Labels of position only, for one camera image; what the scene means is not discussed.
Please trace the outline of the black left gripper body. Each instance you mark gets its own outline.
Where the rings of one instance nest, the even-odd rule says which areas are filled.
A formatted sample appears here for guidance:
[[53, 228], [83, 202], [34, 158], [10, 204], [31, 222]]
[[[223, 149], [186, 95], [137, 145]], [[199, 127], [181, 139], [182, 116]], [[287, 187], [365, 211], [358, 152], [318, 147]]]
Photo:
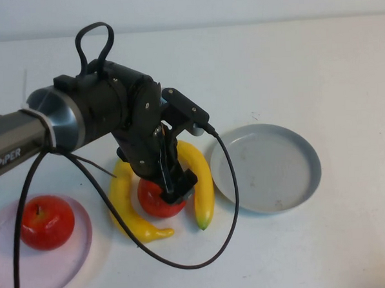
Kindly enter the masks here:
[[181, 184], [184, 170], [178, 162], [176, 126], [160, 121], [115, 130], [115, 139], [134, 173], [156, 184]]

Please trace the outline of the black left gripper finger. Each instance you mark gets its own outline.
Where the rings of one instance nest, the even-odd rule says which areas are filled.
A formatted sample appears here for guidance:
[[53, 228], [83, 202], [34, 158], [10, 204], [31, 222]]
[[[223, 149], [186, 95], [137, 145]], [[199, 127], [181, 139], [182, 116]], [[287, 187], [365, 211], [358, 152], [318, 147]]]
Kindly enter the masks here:
[[166, 204], [180, 204], [185, 197], [186, 187], [182, 181], [172, 184], [169, 189], [165, 184], [161, 185], [161, 198]]
[[177, 194], [180, 197], [191, 196], [196, 183], [198, 183], [197, 175], [190, 169], [184, 170], [177, 180]]

